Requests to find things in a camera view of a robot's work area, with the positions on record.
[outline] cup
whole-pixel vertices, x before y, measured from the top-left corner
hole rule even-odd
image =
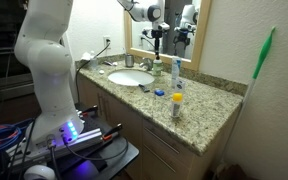
[[[134,66],[134,56],[131,54],[125,54],[125,66],[133,67]]]

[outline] white sink basin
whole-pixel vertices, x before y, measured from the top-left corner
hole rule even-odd
[[[154,81],[152,75],[134,69],[116,70],[108,76],[108,79],[116,84],[124,86],[146,85]]]

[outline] small bottle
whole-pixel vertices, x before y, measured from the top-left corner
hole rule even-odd
[[[182,93],[174,93],[172,98],[171,116],[179,117],[180,109],[182,105],[183,95]]]
[[[181,68],[181,58],[176,56],[176,54],[172,57],[172,88],[175,88],[177,78],[180,74],[180,68]]]
[[[98,62],[97,62],[97,57],[94,54],[94,51],[91,51],[90,64],[91,64],[92,70],[94,70],[94,71],[97,70]]]
[[[153,61],[153,76],[160,76],[162,73],[162,60],[160,60],[159,57],[157,57]]]

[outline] yellow cap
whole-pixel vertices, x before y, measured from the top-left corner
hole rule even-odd
[[[182,93],[174,93],[173,94],[173,101],[182,101],[183,95]]]

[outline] bathroom vanity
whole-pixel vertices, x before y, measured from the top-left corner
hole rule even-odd
[[[98,105],[99,116],[111,126],[122,123],[121,134],[139,149],[127,173],[134,180],[203,179],[219,161],[242,96],[184,79],[183,108],[179,118],[172,118],[171,75],[162,72],[144,93],[138,86],[108,79],[112,72],[128,69],[123,61],[118,63],[100,65],[104,74],[85,67],[77,79],[81,102]],[[132,69],[144,71],[138,64]],[[156,96],[155,89],[165,95]]]

